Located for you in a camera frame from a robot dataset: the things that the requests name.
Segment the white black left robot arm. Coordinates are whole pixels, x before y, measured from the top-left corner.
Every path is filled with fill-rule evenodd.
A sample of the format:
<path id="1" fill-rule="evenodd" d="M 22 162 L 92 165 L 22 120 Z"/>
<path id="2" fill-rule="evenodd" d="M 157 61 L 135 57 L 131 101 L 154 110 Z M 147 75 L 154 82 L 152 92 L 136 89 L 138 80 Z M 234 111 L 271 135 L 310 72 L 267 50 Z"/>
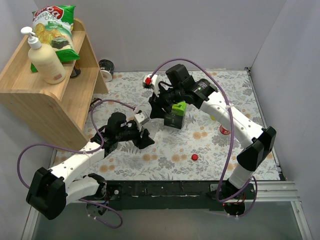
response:
<path id="1" fill-rule="evenodd" d="M 50 169 L 41 167 L 35 172 L 27 203 L 48 220 L 53 220 L 73 201 L 104 199 L 107 181 L 102 176 L 90 173 L 80 180 L 77 177 L 107 157 L 120 142 L 131 141 L 140 150 L 153 145 L 155 142 L 146 127 L 149 121 L 150 118 L 142 111 L 130 121 L 125 114 L 114 112 L 79 153 Z"/>

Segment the red label water bottle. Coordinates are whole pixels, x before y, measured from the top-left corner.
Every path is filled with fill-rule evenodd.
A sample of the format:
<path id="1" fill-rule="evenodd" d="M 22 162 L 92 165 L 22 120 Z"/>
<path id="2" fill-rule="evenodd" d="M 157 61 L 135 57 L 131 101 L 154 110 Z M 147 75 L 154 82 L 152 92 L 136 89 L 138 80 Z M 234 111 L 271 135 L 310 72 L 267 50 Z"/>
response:
<path id="1" fill-rule="evenodd" d="M 246 125 L 246 116 L 232 106 L 228 109 L 225 109 L 222 112 L 221 116 L 218 118 L 218 121 L 221 123 L 220 132 L 224 135 L 228 135 L 231 133 L 231 120 L 228 110 L 231 110 L 232 112 L 234 131 L 236 133 L 243 131 Z"/>

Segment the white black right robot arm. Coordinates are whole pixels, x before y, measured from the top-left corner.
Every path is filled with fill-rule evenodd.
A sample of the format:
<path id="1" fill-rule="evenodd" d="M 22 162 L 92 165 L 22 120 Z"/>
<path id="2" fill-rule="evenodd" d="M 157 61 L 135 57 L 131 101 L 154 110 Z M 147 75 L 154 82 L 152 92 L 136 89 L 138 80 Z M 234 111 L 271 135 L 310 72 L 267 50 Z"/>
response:
<path id="1" fill-rule="evenodd" d="M 185 102 L 214 117 L 238 140 L 242 151 L 236 157 L 237 166 L 226 182 L 220 181 L 216 199 L 220 202 L 237 199 L 245 192 L 253 173 L 273 149 L 276 130 L 255 123 L 233 107 L 218 85 L 207 79 L 195 81 L 183 64 L 177 64 L 166 72 L 170 83 L 158 80 L 153 74 L 146 75 L 142 85 L 152 89 L 148 102 L 151 106 L 150 118 L 163 119 L 172 111 L 172 106 Z"/>

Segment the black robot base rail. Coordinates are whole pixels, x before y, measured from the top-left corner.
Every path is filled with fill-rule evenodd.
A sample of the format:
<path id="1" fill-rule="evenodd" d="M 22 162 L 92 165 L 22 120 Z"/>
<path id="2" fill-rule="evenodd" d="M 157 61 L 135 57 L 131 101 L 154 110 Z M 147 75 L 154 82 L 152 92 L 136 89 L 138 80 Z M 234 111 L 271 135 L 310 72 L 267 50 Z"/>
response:
<path id="1" fill-rule="evenodd" d="M 84 199 L 116 210 L 205 209 L 223 211 L 216 200 L 217 181 L 209 180 L 109 180 L 102 198 Z"/>

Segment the red bottle cap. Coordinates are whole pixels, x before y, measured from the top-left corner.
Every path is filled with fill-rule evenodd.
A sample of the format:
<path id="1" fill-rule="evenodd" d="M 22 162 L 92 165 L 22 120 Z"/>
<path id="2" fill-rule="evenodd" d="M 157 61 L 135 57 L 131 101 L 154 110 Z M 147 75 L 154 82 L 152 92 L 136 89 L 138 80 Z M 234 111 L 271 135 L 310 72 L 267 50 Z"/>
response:
<path id="1" fill-rule="evenodd" d="M 199 156 L 198 156 L 197 154 L 193 154 L 193 155 L 191 156 L 191 159 L 192 159 L 193 161 L 197 161 L 198 158 L 199 158 Z"/>

